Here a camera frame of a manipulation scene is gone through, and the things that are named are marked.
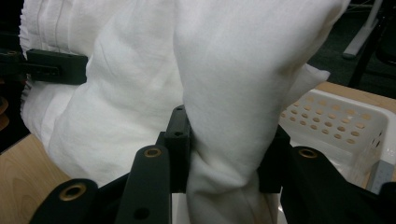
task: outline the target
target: wrinkled fabric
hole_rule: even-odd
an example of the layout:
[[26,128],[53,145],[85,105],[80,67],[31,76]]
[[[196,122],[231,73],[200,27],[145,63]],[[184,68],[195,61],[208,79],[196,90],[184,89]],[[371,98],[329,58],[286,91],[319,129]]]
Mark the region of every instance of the wrinkled fabric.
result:
[[256,170],[281,109],[327,73],[304,65],[347,1],[177,1],[175,53],[194,135],[192,223],[276,223]]
[[25,1],[24,50],[90,60],[83,85],[31,81],[22,118],[63,171],[103,186],[184,104],[191,223],[276,223],[277,200],[258,192],[255,170],[282,108],[328,77],[305,63],[347,3]]

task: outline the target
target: screw hole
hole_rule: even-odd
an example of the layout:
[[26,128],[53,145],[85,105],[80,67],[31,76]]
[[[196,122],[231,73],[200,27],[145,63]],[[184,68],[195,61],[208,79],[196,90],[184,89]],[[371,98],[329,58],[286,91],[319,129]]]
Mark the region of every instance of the screw hole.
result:
[[59,198],[64,202],[73,201],[82,194],[84,194],[86,190],[87,187],[85,186],[85,184],[77,183],[62,190]]
[[298,153],[301,156],[306,157],[308,159],[314,159],[314,158],[316,158],[318,156],[318,153],[316,153],[315,151],[313,151],[311,149],[307,149],[307,148],[300,149],[298,151]]
[[158,157],[158,156],[160,156],[161,155],[161,151],[158,149],[158,148],[150,148],[150,149],[147,149],[146,151],[145,151],[145,156],[146,157],[149,157],[149,158],[152,158],[152,157]]
[[183,133],[182,132],[175,132],[174,135],[179,137],[179,136],[183,135]]

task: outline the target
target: white sheet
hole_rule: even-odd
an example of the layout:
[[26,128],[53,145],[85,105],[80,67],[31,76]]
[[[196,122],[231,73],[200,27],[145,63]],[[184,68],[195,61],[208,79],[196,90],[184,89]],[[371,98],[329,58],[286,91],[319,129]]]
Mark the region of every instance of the white sheet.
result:
[[81,86],[32,83],[22,117],[61,169],[102,186],[184,104],[195,138],[191,222],[275,223],[254,171],[282,107],[329,75],[305,62],[347,3],[25,1],[23,49],[90,61]]

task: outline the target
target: white ruffled fabric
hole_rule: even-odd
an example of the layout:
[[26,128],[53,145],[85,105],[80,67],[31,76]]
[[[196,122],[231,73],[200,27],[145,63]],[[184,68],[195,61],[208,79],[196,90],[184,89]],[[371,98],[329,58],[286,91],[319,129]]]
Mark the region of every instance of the white ruffled fabric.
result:
[[305,63],[347,4],[25,1],[24,50],[90,60],[81,86],[32,82],[23,120],[62,170],[102,186],[129,172],[184,104],[195,143],[191,223],[276,223],[255,170],[281,109],[328,77]]

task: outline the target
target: wooden table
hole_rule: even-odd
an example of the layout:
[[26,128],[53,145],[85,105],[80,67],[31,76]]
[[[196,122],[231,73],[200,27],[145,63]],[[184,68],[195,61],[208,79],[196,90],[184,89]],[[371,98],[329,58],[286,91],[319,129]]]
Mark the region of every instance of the wooden table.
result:
[[[396,113],[396,100],[356,91],[332,83],[317,87]],[[47,157],[41,143],[32,135],[0,156],[0,223],[28,223],[47,195],[69,177]]]

